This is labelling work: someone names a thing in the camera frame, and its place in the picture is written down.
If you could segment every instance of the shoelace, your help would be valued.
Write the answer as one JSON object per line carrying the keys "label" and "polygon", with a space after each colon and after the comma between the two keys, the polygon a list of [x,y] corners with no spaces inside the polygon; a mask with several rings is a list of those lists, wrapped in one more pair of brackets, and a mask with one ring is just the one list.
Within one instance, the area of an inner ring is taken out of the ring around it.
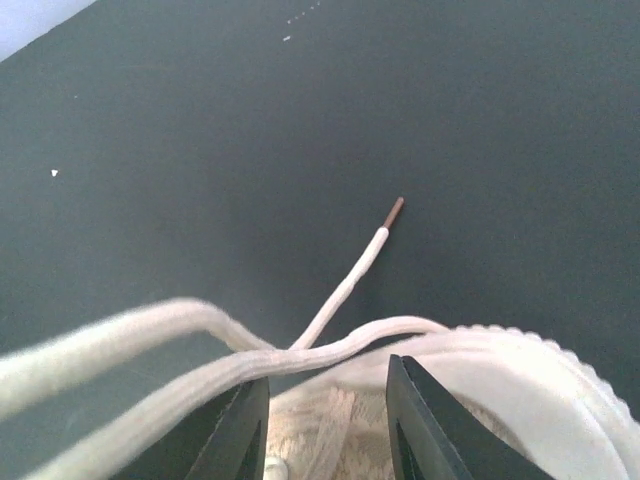
{"label": "shoelace", "polygon": [[[387,336],[448,331],[431,320],[398,316],[372,321],[342,340],[311,348],[372,265],[402,204],[398,199],[347,277],[287,350],[255,336],[215,305],[184,298],[124,312],[0,359],[3,421],[178,336],[207,331],[237,352],[169,382],[23,480],[107,479],[190,412],[236,385],[264,376],[331,366]],[[265,479],[286,479],[284,462],[268,458]]]}

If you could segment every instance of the shoe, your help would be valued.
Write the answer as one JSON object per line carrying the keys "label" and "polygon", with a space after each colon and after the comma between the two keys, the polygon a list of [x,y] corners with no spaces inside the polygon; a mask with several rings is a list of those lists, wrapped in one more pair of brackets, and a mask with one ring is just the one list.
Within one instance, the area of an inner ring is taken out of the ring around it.
{"label": "shoe", "polygon": [[[264,479],[393,479],[385,403],[392,354],[414,357],[481,423],[553,478],[640,480],[640,425],[627,405],[575,354],[535,334],[497,326],[450,330],[402,316],[311,348],[375,260],[401,206],[396,203],[287,350],[256,337],[214,305],[174,299],[0,359],[1,422],[177,336],[207,331],[237,352],[171,381],[23,480],[109,479],[232,387],[329,366],[271,399]],[[374,340],[399,334],[415,336],[354,357]]]}

